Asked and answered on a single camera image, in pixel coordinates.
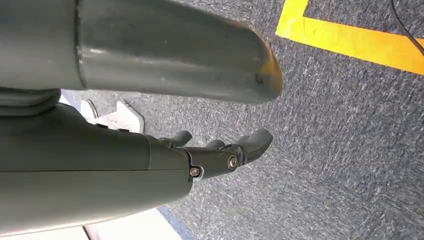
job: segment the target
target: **wire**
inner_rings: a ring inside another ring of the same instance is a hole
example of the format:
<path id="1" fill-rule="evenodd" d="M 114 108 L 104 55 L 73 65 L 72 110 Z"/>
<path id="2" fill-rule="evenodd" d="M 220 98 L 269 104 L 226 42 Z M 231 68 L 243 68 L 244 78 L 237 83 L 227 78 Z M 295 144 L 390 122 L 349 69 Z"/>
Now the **wire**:
<path id="1" fill-rule="evenodd" d="M 415 45 L 415 47 L 424 56 L 424 47 L 421 46 L 421 44 L 414 38 L 414 36 L 412 36 L 412 34 L 406 29 L 405 25 L 402 23 L 401 19 L 399 18 L 398 13 L 396 12 L 396 9 L 395 9 L 395 0 L 388 0 L 388 1 L 390 2 L 391 13 L 394 16 L 394 19 L 396 19 L 396 23 L 397 23 L 397 26 L 400 28 L 400 31 Z"/>

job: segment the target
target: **yellow floor marking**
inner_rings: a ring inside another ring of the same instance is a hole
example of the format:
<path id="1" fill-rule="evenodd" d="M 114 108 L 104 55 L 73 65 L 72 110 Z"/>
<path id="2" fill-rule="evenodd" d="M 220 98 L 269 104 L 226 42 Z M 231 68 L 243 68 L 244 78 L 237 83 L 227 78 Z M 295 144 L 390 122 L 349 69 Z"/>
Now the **yellow floor marking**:
<path id="1" fill-rule="evenodd" d="M 424 56 L 403 35 L 304 17 L 308 0 L 286 0 L 276 34 L 302 44 L 424 75 Z M 424 46 L 424 39 L 418 39 Z"/>

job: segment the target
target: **robotic hand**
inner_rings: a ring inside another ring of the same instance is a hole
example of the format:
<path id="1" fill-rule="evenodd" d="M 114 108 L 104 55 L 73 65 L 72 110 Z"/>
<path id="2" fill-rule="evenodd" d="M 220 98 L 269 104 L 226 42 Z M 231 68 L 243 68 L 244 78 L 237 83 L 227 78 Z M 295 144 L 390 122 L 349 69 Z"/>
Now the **robotic hand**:
<path id="1" fill-rule="evenodd" d="M 261 103 L 279 96 L 270 48 L 239 23 L 168 0 L 0 3 L 0 237 L 87 225 L 178 200 L 258 159 L 264 130 L 225 145 L 88 123 L 60 89 Z"/>

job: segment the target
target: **dark gray cylinder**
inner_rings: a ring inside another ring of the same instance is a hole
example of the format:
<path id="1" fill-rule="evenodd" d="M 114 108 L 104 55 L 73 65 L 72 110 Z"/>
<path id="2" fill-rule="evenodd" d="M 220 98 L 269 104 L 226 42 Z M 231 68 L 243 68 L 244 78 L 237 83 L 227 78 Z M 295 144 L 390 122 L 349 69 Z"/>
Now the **dark gray cylinder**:
<path id="1" fill-rule="evenodd" d="M 0 1 L 0 87 L 84 89 L 75 0 Z"/>
<path id="2" fill-rule="evenodd" d="M 89 89 L 260 103 L 282 73 L 248 27 L 168 0 L 83 0 L 80 69 Z"/>

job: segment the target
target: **metal screw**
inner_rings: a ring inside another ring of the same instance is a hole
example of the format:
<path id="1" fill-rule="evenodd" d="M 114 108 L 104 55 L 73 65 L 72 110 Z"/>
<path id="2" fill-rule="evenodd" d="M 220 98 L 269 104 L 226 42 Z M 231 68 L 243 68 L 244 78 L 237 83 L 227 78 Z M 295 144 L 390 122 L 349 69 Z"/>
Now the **metal screw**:
<path id="1" fill-rule="evenodd" d="M 231 155 L 231 156 L 228 158 L 228 167 L 229 167 L 230 169 L 236 168 L 238 164 L 239 164 L 239 160 L 237 159 L 237 157 L 236 157 L 236 156 Z"/>
<path id="2" fill-rule="evenodd" d="M 190 175 L 192 177 L 198 177 L 200 175 L 200 169 L 197 167 L 190 168 Z"/>

